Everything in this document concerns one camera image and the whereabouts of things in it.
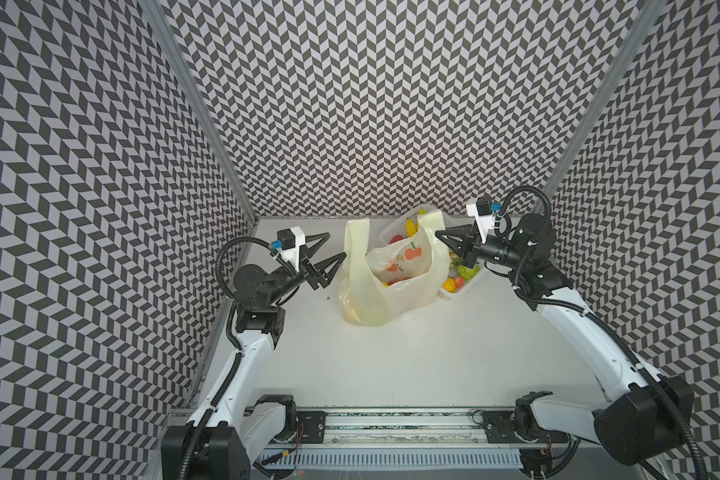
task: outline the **translucent yellow plastic bag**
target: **translucent yellow plastic bag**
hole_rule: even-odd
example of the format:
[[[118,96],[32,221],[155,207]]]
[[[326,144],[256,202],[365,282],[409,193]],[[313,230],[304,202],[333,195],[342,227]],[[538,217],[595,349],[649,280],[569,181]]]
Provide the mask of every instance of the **translucent yellow plastic bag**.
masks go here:
[[[344,278],[338,286],[344,320],[379,326],[432,302],[448,278],[448,247],[434,236],[445,228],[440,210],[418,218],[418,232],[368,252],[370,220],[350,220],[344,233]]]

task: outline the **white tabletop surface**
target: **white tabletop surface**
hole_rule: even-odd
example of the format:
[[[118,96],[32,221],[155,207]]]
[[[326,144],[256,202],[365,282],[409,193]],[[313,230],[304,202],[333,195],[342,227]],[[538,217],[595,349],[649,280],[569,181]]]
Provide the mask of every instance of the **white tabletop surface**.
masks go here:
[[[371,247],[390,221],[372,219]],[[307,235],[331,234],[313,262],[343,251],[346,220],[260,220],[256,236],[272,241],[278,230],[296,225]],[[278,267],[258,246],[247,263]],[[479,282],[461,300],[438,297],[380,327],[344,321],[338,282],[317,291],[302,284],[284,305],[285,331],[249,404],[264,393],[294,395],[300,407],[513,406],[532,390],[604,400],[584,360],[514,296],[507,279],[488,273]],[[231,351],[222,336],[202,396]]]

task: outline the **patterned wall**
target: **patterned wall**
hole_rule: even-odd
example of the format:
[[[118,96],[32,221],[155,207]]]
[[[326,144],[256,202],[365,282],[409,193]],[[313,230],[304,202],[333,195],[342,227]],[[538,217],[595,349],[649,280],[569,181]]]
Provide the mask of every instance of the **patterned wall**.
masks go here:
[[[163,0],[258,214],[543,184],[643,0],[353,3]]]
[[[136,476],[242,224],[134,0],[0,2],[0,478]]]
[[[560,264],[633,348],[695,384],[720,478],[720,2],[669,2],[555,203]]]

